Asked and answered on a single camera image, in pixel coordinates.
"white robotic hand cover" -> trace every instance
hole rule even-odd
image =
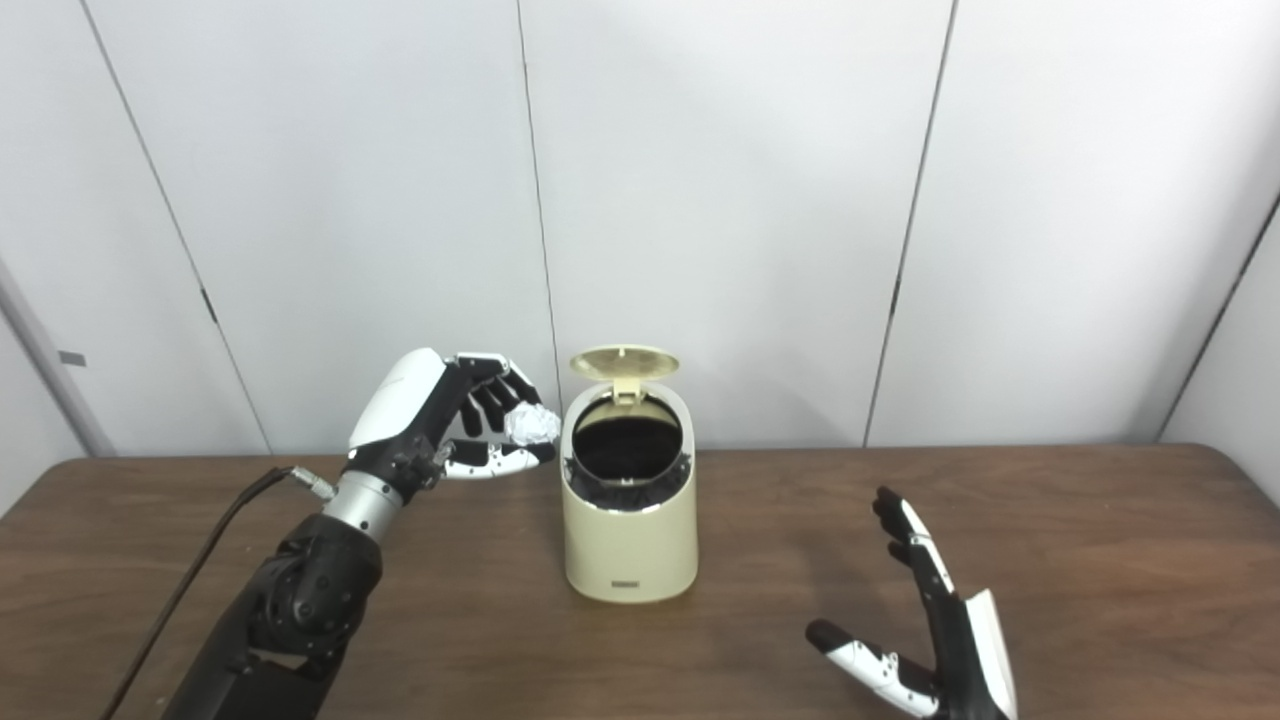
[[[928,528],[911,505],[879,488],[872,505],[892,536],[890,555],[911,569],[929,620],[937,669],[929,670],[827,620],[805,637],[828,660],[914,717],[1018,720],[1018,697],[991,591],[956,594]]]
[[[559,419],[541,404],[532,382],[503,355],[460,352],[443,359],[429,347],[396,363],[369,401],[348,447],[384,442],[424,419],[435,397],[456,397],[436,405],[447,424],[457,415],[470,438],[488,423],[509,442],[442,438],[435,462],[439,475],[453,479],[495,478],[534,468],[556,456]]]

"open lid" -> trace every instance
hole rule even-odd
[[[657,347],[644,345],[602,345],[585,350],[568,366],[593,380],[613,383],[613,401],[640,400],[640,380],[655,380],[680,369],[680,360]]]

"fingertip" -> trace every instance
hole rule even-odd
[[[854,637],[829,620],[817,619],[804,629],[804,637],[818,652],[827,655],[854,642]]]

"black cable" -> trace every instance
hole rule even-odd
[[[119,687],[115,688],[115,694],[111,696],[111,702],[106,705],[106,710],[99,715],[99,720],[110,720],[115,711],[120,708],[120,703],[124,702],[124,696],[129,693],[129,688],[133,685],[134,678],[138,676],[138,670],[142,669],[142,664],[146,662],[147,655],[151,653],[151,647],[160,638],[160,633],[164,630],[165,624],[169,623],[169,616],[177,610],[178,603],[182,601],[182,596],[187,594],[187,588],[195,582],[196,575],[200,574],[200,569],[205,566],[205,561],[212,555],[214,548],[218,546],[218,541],[221,539],[223,532],[230,525],[232,519],[236,514],[241,511],[242,507],[248,505],[251,500],[262,493],[266,488],[274,486],[275,483],[283,480],[289,475],[292,468],[271,468],[265,475],[253,480],[251,486],[244,488],[236,500],[230,503],[223,516],[214,525],[212,532],[209,533],[209,538],[205,544],[196,553],[196,559],[187,568],[187,574],[182,577],[178,582],[178,587],[174,588],[173,594],[169,596],[169,602],[164,605],[160,610],[160,615],[156,616],[155,623],[151,624],[151,629],[147,630],[146,637],[142,641],[142,647],[138,648],[138,653],[133,656],[133,662],[129,664],[129,669],[124,671],[124,678],[120,679]]]

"cable connector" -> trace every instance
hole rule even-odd
[[[324,502],[329,502],[338,495],[338,488],[333,487],[329,480],[300,465],[289,468],[289,475]]]

